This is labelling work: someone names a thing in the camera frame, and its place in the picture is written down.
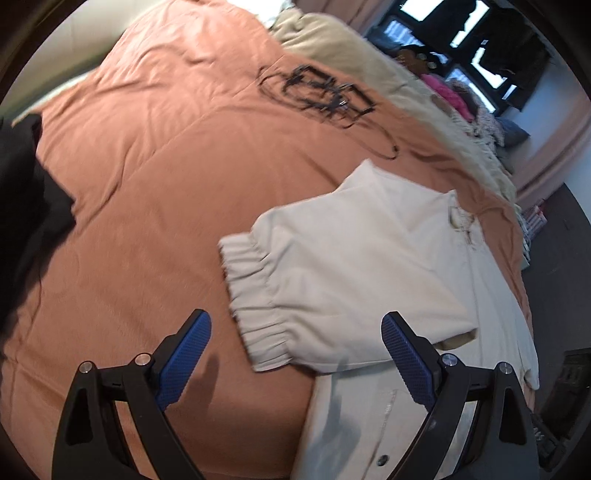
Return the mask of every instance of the pink curtain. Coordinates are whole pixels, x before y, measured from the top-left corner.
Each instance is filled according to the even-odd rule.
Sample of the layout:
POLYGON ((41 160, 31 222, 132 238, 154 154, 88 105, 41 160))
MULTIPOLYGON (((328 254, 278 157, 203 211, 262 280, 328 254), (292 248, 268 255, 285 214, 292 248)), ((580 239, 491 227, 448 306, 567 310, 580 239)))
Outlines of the pink curtain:
POLYGON ((361 34, 377 23, 393 4, 393 0, 296 0, 304 12, 334 15, 361 34))
POLYGON ((513 175, 517 203, 525 209, 548 198, 564 183, 570 169, 590 144, 591 102, 581 98, 560 127, 513 175))

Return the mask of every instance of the bed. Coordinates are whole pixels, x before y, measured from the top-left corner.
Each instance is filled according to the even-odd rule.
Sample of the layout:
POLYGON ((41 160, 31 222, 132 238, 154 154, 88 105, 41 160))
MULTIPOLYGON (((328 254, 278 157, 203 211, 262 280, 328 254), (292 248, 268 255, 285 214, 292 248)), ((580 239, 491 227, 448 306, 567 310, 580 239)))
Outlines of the bed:
MULTIPOLYGON (((152 351, 194 308, 211 314, 213 336, 180 402, 167 410, 184 447, 208 478, 289 476, 314 375, 292 366, 251 370, 228 310, 217 242, 247 231, 269 208, 331 192, 372 156, 367 145, 384 140, 371 131, 345 135, 265 101, 261 69, 312 62, 376 99, 376 118, 400 148, 396 161, 376 165, 440 192, 457 190, 531 322, 521 231, 508 201, 514 190, 488 153, 385 57, 372 54, 377 60, 367 61, 381 66, 356 72, 329 50, 305 50, 298 39, 322 45, 314 32, 281 37, 292 15, 301 18, 288 9, 269 34, 223 0, 165 2, 129 27, 96 70, 40 107, 38 156, 76 199, 77 225, 31 272, 4 332, 0 384, 2 425, 40 479, 50 477, 78 364, 119 365, 152 351), (389 83, 369 76, 379 69, 393 72, 389 83)), ((129 418, 124 430, 139 452, 129 418)))

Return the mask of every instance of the textured blue pad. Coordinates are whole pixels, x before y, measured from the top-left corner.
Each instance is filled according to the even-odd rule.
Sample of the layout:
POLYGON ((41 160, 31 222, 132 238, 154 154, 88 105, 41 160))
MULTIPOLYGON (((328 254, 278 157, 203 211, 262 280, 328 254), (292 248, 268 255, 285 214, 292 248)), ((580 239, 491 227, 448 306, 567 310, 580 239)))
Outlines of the textured blue pad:
POLYGON ((415 403, 431 410, 436 400, 431 371, 390 315, 382 319, 382 341, 415 403))
POLYGON ((207 312, 203 312, 162 369, 160 391, 156 395, 160 410, 164 411, 171 403, 178 402, 211 335, 212 320, 207 312))

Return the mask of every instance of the metal screw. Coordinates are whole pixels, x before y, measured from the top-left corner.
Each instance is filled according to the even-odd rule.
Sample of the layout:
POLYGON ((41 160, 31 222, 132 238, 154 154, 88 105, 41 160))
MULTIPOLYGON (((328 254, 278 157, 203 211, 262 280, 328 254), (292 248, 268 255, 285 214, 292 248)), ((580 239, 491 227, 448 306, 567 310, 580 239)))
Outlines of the metal screw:
POLYGON ((92 362, 82 362, 78 367, 81 374, 87 374, 92 370, 92 362))
POLYGON ((505 375, 511 375, 513 373, 513 367, 507 362, 501 362, 499 364, 499 370, 501 370, 501 372, 503 372, 505 375))
POLYGON ((443 360, 443 363, 446 364, 448 367, 453 367, 454 365, 457 365, 457 357, 452 353, 444 353, 441 357, 441 360, 443 360))
POLYGON ((376 464, 378 466, 384 466, 386 465, 386 463, 388 463, 388 460, 390 460, 390 457, 388 455, 382 455, 380 458, 378 458, 376 464))
POLYGON ((150 360, 152 360, 152 356, 149 353, 141 353, 135 357, 135 364, 143 367, 148 365, 150 360))

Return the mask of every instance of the window frame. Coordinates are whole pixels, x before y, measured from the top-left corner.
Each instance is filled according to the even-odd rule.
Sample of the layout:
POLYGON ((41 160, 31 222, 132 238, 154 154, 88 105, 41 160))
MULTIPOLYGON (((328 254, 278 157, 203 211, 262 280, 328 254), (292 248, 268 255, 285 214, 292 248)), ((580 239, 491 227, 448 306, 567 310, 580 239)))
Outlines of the window frame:
POLYGON ((401 10, 400 1, 394 2, 390 9, 385 13, 378 24, 378 28, 384 31, 389 26, 390 22, 396 20, 408 28, 418 41, 431 48, 433 51, 444 54, 448 58, 448 61, 443 65, 442 76, 447 77, 453 70, 460 69, 488 98, 491 104, 493 104, 495 107, 495 112, 493 114, 499 116, 509 107, 509 103, 506 100, 503 100, 503 97, 511 87, 511 81, 505 79, 505 81, 495 89, 472 65, 472 59, 474 58, 472 50, 474 50, 477 27, 488 15, 491 14, 493 9, 497 8, 496 4, 493 4, 489 0, 480 1, 489 7, 488 11, 478 21, 474 28, 468 32, 466 37, 456 48, 451 45, 437 46, 437 48, 433 47, 432 43, 429 42, 429 33, 423 28, 422 22, 408 15, 406 12, 403 12, 401 10))

